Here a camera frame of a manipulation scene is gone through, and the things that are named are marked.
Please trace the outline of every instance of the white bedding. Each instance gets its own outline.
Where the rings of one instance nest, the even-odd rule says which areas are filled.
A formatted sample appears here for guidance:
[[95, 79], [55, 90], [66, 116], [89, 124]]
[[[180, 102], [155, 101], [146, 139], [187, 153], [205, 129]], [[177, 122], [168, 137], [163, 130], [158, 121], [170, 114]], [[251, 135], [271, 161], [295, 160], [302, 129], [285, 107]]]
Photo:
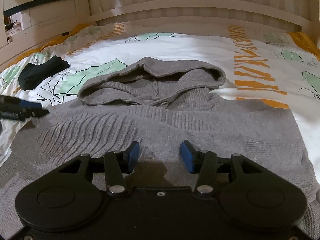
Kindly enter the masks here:
[[[143, 57], [205, 61], [227, 74], [223, 87], [213, 91], [223, 98], [264, 98], [268, 104], [292, 109], [320, 181], [320, 62], [313, 54], [300, 49], [288, 34], [180, 23], [148, 28], [118, 25], [119, 36], [110, 38], [108, 33], [114, 27], [91, 26], [64, 44], [22, 60], [6, 70], [14, 73], [12, 83], [6, 89], [0, 88], [0, 93], [38, 101], [44, 106], [55, 105], [76, 98], [76, 92], [91, 75], [120, 70]], [[54, 55], [64, 57], [71, 67], [43, 81], [35, 90], [20, 90], [16, 94], [15, 78], [23, 67], [32, 60], [43, 63]], [[9, 146], [24, 124], [1, 122], [4, 132], [0, 135], [0, 165], [9, 156]]]

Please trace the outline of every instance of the mint green leaf pattern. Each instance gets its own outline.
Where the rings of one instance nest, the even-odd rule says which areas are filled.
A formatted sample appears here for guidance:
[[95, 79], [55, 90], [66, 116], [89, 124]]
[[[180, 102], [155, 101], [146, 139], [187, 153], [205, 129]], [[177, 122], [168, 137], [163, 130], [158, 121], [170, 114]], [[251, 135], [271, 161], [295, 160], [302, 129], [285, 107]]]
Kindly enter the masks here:
[[161, 36], [172, 36], [174, 33], [144, 33], [138, 36], [130, 37], [126, 42], [130, 41], [149, 41], [155, 40]]
[[31, 56], [31, 61], [35, 64], [42, 64], [44, 59], [49, 59], [51, 57], [51, 53], [47, 51], [45, 54], [41, 52], [36, 52]]
[[98, 31], [100, 31], [101, 28], [97, 27], [97, 26], [89, 26], [88, 28], [85, 29], [85, 31], [83, 33], [81, 33], [81, 37], [84, 37], [86, 35], [96, 35], [98, 33]]
[[6, 89], [10, 82], [14, 79], [15, 75], [19, 72], [20, 66], [9, 67], [0, 75], [0, 87]]
[[66, 45], [66, 44], [72, 43], [73, 41], [76, 41], [76, 40], [77, 40], [77, 35], [73, 35], [73, 36], [66, 38], [62, 44]]
[[54, 102], [63, 103], [66, 101], [65, 97], [72, 96], [76, 98], [78, 91], [88, 79], [110, 74], [126, 67], [127, 65], [125, 63], [115, 59], [100, 66], [91, 66], [76, 72], [72, 71], [71, 68], [68, 68], [63, 72], [58, 73], [58, 80], [52, 78], [44, 85], [41, 85], [39, 92], [37, 92], [37, 95], [40, 96], [40, 98], [37, 100], [48, 100], [51, 105]]
[[320, 78], [309, 73], [308, 71], [303, 71], [302, 77], [308, 80], [308, 83], [313, 87], [316, 93], [320, 96]]
[[272, 44], [272, 45], [283, 45], [284, 44], [283, 40], [281, 40], [271, 34], [263, 34], [263, 37], [266, 40], [267, 44]]
[[281, 55], [284, 59], [303, 61], [302, 58], [295, 51], [289, 52], [289, 51], [283, 49], [281, 52]]

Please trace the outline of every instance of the white wooden bed frame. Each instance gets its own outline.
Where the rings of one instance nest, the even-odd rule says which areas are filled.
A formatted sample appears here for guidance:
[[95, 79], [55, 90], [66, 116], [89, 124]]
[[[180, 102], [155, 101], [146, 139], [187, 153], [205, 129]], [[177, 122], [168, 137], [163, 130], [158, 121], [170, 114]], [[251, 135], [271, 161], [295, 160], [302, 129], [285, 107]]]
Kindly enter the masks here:
[[[31, 0], [0, 0], [0, 10]], [[49, 39], [70, 31], [76, 24], [102, 25], [111, 22], [130, 22], [146, 26], [172, 22], [205, 22], [264, 28], [267, 31], [299, 31], [318, 44], [319, 0], [67, 0], [59, 2], [56, 17], [38, 20], [13, 36], [7, 44], [4, 21], [0, 17], [0, 71], [21, 53], [39, 47]], [[41, 18], [43, 9], [33, 12]], [[63, 14], [68, 7], [71, 13]]]

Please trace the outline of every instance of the blue gripper pad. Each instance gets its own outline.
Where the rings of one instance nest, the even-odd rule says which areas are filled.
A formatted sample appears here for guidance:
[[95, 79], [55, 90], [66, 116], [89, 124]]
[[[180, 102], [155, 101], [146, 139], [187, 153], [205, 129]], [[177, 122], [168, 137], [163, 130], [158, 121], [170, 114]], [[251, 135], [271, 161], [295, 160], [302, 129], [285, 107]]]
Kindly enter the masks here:
[[21, 108], [28, 108], [28, 109], [42, 109], [42, 105], [36, 102], [29, 102], [26, 100], [20, 100], [19, 107]]
[[128, 161], [128, 172], [133, 172], [134, 167], [138, 163], [139, 155], [140, 155], [140, 147], [138, 142], [133, 142], [129, 146], [129, 161]]
[[185, 142], [180, 144], [180, 152], [179, 153], [183, 159], [184, 165], [187, 168], [188, 172], [194, 173], [195, 172], [195, 165], [194, 165], [194, 160], [193, 160], [193, 154]]

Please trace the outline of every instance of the knit fabric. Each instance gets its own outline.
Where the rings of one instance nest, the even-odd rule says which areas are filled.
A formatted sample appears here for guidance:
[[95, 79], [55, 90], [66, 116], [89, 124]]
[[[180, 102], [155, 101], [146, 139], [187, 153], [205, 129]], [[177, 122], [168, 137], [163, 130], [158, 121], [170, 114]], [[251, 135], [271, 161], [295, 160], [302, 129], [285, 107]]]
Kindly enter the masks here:
[[[78, 99], [33, 119], [16, 136], [0, 168], [0, 234], [20, 227], [14, 198], [25, 185], [81, 153], [101, 157], [140, 143], [140, 159], [126, 176], [129, 185], [190, 186], [179, 146], [229, 158], [240, 153], [299, 187], [308, 199], [300, 228], [320, 236], [320, 193], [313, 166], [290, 110], [259, 100], [224, 100], [209, 91], [224, 72], [199, 61], [145, 58], [116, 73], [88, 80]], [[94, 179], [103, 189], [103, 180]]]

